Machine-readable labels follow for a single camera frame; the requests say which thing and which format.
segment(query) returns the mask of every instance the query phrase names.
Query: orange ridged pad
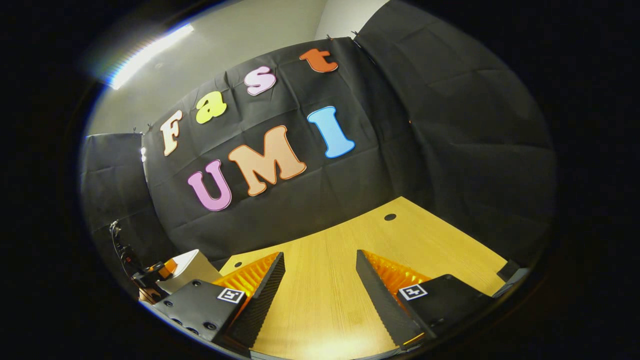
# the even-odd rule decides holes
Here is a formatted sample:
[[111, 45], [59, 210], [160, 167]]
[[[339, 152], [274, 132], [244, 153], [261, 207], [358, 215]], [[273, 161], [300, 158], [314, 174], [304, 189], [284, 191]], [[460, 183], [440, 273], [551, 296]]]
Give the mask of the orange ridged pad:
[[257, 290], [258, 286], [260, 286], [262, 279], [267, 274], [269, 267], [271, 266], [271, 264], [273, 264], [273, 260], [275, 260], [278, 254], [279, 252], [274, 252], [271, 255], [254, 261], [253, 263], [250, 263], [249, 265], [246, 265], [232, 273], [229, 273], [213, 282], [213, 284], [215, 285], [244, 291], [244, 293], [246, 294], [246, 300], [240, 307], [240, 311], [238, 311], [239, 315], [240, 313], [242, 313], [244, 307], [249, 303], [249, 300], [251, 300], [251, 297], [255, 293], [255, 290]]
[[364, 250], [362, 252], [367, 257], [367, 260], [369, 260], [369, 263], [374, 270], [378, 273], [378, 276], [380, 276], [380, 279], [387, 290], [394, 296], [398, 304], [402, 306], [403, 309], [404, 306], [400, 300], [398, 300], [396, 295], [398, 290], [431, 280], [430, 277], [422, 275], [408, 266], [400, 265], [395, 261], [385, 259], [382, 256], [373, 254], [372, 252]]

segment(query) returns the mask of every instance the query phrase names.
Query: fluorescent light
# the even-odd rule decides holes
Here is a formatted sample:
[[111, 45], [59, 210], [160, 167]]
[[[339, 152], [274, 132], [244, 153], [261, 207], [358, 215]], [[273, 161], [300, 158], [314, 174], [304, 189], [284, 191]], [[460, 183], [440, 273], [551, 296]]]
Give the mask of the fluorescent light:
[[152, 42], [142, 50], [138, 51], [113, 77], [113, 80], [111, 80], [111, 87], [114, 90], [118, 90], [125, 82], [127, 82], [127, 80], [131, 79], [131, 76], [133, 76], [136, 71], [142, 68], [142, 65], [146, 64], [155, 55], [158, 55], [171, 45], [180, 41], [180, 39], [184, 38], [192, 31], [193, 26], [191, 26], [191, 24], [186, 24], [173, 33]]

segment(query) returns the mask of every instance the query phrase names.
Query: wooden table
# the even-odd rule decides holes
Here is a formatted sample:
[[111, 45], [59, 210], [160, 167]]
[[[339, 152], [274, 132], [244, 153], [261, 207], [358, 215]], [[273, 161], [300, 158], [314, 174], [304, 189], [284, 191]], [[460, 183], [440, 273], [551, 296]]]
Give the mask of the wooden table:
[[[385, 215], [396, 214], [386, 221]], [[356, 272], [368, 250], [435, 278], [452, 274], [493, 295], [506, 260], [400, 197], [316, 234], [232, 256], [226, 275], [276, 251], [287, 272], [252, 350], [286, 359], [356, 359], [397, 348]]]

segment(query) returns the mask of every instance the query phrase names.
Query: purple letter u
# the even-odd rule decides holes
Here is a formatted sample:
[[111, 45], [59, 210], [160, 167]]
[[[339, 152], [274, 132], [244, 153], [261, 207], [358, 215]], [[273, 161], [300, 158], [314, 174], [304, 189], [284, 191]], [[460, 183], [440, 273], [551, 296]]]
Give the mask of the purple letter u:
[[191, 185], [191, 187], [196, 191], [198, 200], [200, 200], [205, 208], [211, 211], [220, 211], [231, 204], [231, 190], [229, 190], [229, 185], [227, 185], [225, 177], [222, 176], [220, 165], [220, 160], [214, 160], [205, 167], [205, 170], [213, 176], [213, 179], [216, 181], [216, 184], [220, 189], [220, 197], [217, 199], [213, 199], [204, 187], [201, 172], [198, 171], [194, 173], [189, 176], [189, 179], [187, 180], [187, 183], [189, 183], [189, 185]]

